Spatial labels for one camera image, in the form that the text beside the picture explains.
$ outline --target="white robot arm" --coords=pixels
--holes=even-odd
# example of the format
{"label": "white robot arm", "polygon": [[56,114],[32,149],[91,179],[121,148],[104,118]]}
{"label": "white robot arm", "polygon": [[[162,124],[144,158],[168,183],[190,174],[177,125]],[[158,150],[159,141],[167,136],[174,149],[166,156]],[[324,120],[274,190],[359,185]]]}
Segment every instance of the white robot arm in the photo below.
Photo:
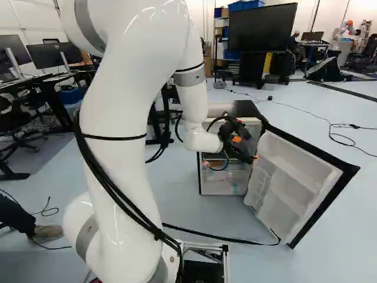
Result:
{"label": "white robot arm", "polygon": [[[203,53],[186,3],[65,0],[61,20],[75,45],[103,56],[80,111],[85,140],[111,180],[161,229],[144,135],[151,104],[173,73],[185,147],[212,153],[223,148],[218,135],[201,126],[208,111]],[[84,172],[88,193],[67,207],[63,220],[79,256],[105,283],[166,282],[162,270],[171,262],[161,257],[163,243],[115,204],[86,164]]]}
{"label": "white robot arm", "polygon": [[353,27],[353,21],[345,21],[340,28],[336,28],[333,31],[333,40],[340,41],[343,38],[343,34],[348,31],[349,35],[355,35],[356,30]]}

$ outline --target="person's leg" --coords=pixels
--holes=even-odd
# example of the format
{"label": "person's leg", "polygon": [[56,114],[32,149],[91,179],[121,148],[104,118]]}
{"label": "person's leg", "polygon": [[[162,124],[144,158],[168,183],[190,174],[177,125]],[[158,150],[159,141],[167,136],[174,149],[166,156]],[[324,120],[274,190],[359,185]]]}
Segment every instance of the person's leg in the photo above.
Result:
{"label": "person's leg", "polygon": [[0,194],[0,222],[12,227],[20,233],[25,233],[29,238],[54,240],[62,237],[60,226],[39,226],[35,224],[35,217],[28,214],[14,201]]}
{"label": "person's leg", "polygon": [[35,235],[35,217],[2,194],[0,194],[0,222],[20,231],[20,233],[27,234],[28,237]]}

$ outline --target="shoe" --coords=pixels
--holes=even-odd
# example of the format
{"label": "shoe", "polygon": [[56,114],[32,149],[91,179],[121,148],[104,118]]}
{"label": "shoe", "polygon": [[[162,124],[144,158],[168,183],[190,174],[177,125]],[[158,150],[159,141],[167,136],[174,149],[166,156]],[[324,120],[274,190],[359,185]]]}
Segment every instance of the shoe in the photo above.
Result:
{"label": "shoe", "polygon": [[33,240],[53,241],[63,237],[63,229],[58,225],[41,226],[37,225],[34,229]]}

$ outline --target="open fridge door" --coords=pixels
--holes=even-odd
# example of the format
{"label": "open fridge door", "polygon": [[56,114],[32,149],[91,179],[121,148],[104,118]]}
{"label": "open fridge door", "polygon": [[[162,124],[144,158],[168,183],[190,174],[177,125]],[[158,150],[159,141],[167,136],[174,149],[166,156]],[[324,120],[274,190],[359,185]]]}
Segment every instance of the open fridge door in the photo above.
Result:
{"label": "open fridge door", "polygon": [[257,156],[244,203],[292,249],[360,169],[271,125]]}

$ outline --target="monitor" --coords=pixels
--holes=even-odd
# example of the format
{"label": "monitor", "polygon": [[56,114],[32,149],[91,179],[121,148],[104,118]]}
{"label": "monitor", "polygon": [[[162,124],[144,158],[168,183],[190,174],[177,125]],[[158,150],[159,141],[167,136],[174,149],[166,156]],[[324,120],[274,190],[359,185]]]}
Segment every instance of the monitor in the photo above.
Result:
{"label": "monitor", "polygon": [[6,48],[12,50],[18,65],[31,62],[31,58],[18,35],[0,35],[0,52],[4,51]]}
{"label": "monitor", "polygon": [[324,34],[325,34],[324,31],[316,31],[313,34],[313,39],[312,40],[314,40],[314,41],[321,41]]}
{"label": "monitor", "polygon": [[290,3],[231,12],[228,49],[286,51],[297,6],[297,3]]}
{"label": "monitor", "polygon": [[0,50],[0,73],[9,72],[9,68],[11,67],[11,60],[8,58],[5,50]]}
{"label": "monitor", "polygon": [[311,37],[312,37],[312,33],[311,32],[303,32],[301,40],[302,41],[310,41]]}
{"label": "monitor", "polygon": [[42,41],[45,44],[60,43],[60,40],[58,38],[44,38]]}
{"label": "monitor", "polygon": [[64,65],[60,52],[64,53],[69,64],[82,62],[80,49],[71,42],[27,45],[27,49],[37,69]]}

